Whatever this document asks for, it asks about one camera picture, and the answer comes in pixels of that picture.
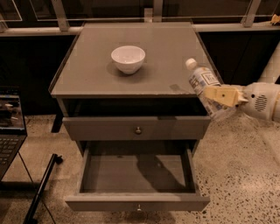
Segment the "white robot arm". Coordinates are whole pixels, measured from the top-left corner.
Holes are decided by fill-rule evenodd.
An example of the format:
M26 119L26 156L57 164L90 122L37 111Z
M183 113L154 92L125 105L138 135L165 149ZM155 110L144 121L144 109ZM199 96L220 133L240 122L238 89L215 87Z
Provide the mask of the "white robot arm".
M280 44L272 53L258 82L247 86L206 87L204 96L228 108L238 107L250 117L280 122Z

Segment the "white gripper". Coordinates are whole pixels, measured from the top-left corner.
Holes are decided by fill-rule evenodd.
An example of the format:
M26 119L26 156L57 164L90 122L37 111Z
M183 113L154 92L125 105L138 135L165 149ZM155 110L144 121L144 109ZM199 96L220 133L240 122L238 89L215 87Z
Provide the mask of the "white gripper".
M227 107L240 105L246 115L263 120L277 119L277 85L254 82L246 87L236 85L208 86L204 96Z

